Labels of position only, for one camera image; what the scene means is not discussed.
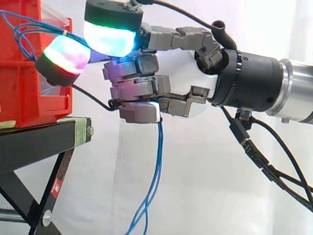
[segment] red storage crate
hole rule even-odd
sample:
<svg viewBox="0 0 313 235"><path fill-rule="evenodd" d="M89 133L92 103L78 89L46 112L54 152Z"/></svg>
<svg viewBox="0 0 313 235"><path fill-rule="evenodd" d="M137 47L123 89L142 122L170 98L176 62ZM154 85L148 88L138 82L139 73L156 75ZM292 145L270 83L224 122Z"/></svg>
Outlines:
<svg viewBox="0 0 313 235"><path fill-rule="evenodd" d="M46 23L55 23L72 31L72 22L67 23L53 17L53 13L41 10L40 0L0 0L0 9L28 16ZM25 23L7 16L14 25ZM0 17L0 129L24 128L56 122L72 113L72 88L57 87L53 94L43 95L43 78L18 48L12 29ZM52 42L48 34L28 34L37 57Z"/></svg>

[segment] black metal frame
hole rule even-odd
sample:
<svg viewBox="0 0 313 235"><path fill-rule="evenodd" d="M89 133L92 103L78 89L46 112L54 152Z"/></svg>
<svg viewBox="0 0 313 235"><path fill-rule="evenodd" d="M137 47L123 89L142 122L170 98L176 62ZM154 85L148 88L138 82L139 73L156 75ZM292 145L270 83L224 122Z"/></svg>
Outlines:
<svg viewBox="0 0 313 235"><path fill-rule="evenodd" d="M86 129L91 128L91 120L86 120ZM0 216L0 221L21 222L23 219L30 226L29 235L61 235L53 222L43 224L43 216L46 211L53 212L62 187L75 148L78 131L75 124L75 120L66 119L60 123L0 133L0 194L21 216L19 218L14 211L2 210L15 218L1 219ZM90 140L91 135L87 135L86 142ZM38 203L14 170L57 153L60 153L59 157Z"/></svg>

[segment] metal leg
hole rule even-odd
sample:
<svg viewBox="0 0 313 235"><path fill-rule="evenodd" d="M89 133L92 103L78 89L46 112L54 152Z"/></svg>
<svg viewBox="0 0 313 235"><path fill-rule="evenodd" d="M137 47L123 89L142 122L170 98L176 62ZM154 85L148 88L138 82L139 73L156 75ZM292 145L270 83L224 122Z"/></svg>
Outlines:
<svg viewBox="0 0 313 235"><path fill-rule="evenodd" d="M0 174L0 193L16 210L0 210L0 221L27 223L29 235L61 235L52 222L52 212L73 152L59 154L39 205L13 171Z"/></svg>
<svg viewBox="0 0 313 235"><path fill-rule="evenodd" d="M74 149L71 149L59 155L38 207L34 226L30 229L29 235L61 235L52 222L52 212L73 152Z"/></svg>
<svg viewBox="0 0 313 235"><path fill-rule="evenodd" d="M25 220L16 211L5 209L0 209L0 221L26 223Z"/></svg>
<svg viewBox="0 0 313 235"><path fill-rule="evenodd" d="M32 226L39 205L13 171L0 174L0 193L25 222Z"/></svg>

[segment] bolt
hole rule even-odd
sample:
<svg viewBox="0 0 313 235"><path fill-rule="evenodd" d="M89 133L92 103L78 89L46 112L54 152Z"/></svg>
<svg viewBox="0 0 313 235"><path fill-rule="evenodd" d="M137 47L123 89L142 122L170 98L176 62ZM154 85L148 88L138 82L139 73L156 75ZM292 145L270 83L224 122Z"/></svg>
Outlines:
<svg viewBox="0 0 313 235"><path fill-rule="evenodd" d="M92 126L87 127L87 135L89 137L93 136L94 134L94 128Z"/></svg>
<svg viewBox="0 0 313 235"><path fill-rule="evenodd" d="M47 210L43 215L43 226L48 227L51 221L52 221L52 212L50 210Z"/></svg>

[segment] silver metal cylinder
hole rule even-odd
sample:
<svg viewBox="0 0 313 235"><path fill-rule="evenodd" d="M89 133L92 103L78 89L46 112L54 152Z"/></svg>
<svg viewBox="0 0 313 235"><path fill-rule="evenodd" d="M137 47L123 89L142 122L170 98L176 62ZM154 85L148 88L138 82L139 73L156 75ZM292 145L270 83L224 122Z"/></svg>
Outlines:
<svg viewBox="0 0 313 235"><path fill-rule="evenodd" d="M284 71L281 91L266 113L284 121L310 123L313 121L313 66L287 59L280 63Z"/></svg>
<svg viewBox="0 0 313 235"><path fill-rule="evenodd" d="M26 223L16 211L5 209L0 209L0 221Z"/></svg>

